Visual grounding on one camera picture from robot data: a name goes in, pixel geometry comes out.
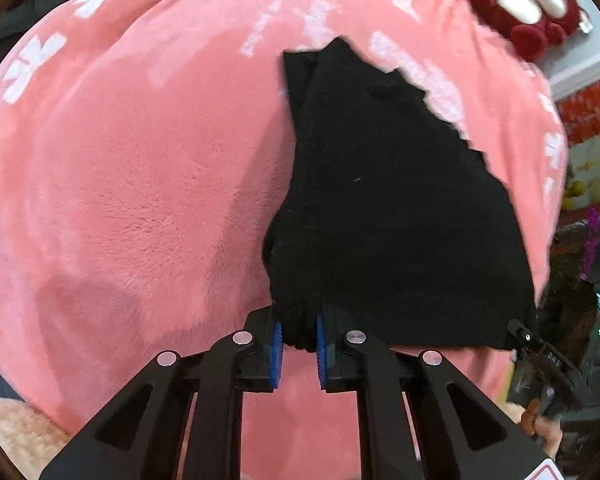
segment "screw head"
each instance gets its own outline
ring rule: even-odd
[[[361,330],[349,330],[347,332],[347,341],[354,345],[362,344],[366,341],[366,334]]]
[[[175,362],[178,360],[178,356],[176,355],[175,352],[162,352],[160,355],[158,355],[158,364],[160,366],[171,366],[174,365]]]
[[[435,350],[427,350],[422,354],[422,360],[429,366],[438,366],[442,362],[442,355]]]
[[[234,334],[232,339],[237,345],[248,345],[251,341],[253,341],[253,335],[251,335],[251,332],[247,332],[246,330],[240,330],[240,332],[236,332]]]

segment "black cloth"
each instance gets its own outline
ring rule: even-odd
[[[534,288],[504,186],[400,72],[341,38],[285,52],[290,189],[263,259],[285,342],[315,349],[321,304],[389,344],[511,348]]]

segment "pink fleece blanket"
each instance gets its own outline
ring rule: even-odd
[[[341,34],[486,154],[540,293],[562,127],[465,0],[72,0],[0,67],[0,371],[25,399],[75,432],[159,351],[269,304],[260,249],[294,148],[280,53]],[[496,394],[506,352],[446,354]],[[285,357],[280,389],[246,399],[244,477],[357,476],[354,396]]]

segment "plush toy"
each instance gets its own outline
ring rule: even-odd
[[[576,0],[469,0],[474,11],[534,62],[549,45],[560,46],[586,16]]]

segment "black mechanical arm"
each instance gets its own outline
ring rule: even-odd
[[[439,352],[401,354],[359,328],[347,312],[323,308],[316,353],[323,390],[357,393],[363,480],[544,478],[537,471],[549,466],[540,447]],[[519,322],[509,323],[509,333],[554,388],[552,411],[578,408],[588,394],[579,371]],[[239,480],[243,393],[272,392],[281,370],[273,307],[249,314],[243,330],[206,352],[161,352],[41,480],[173,480],[178,464],[184,480]],[[558,478],[552,471],[547,478]],[[0,450],[0,480],[21,478]]]

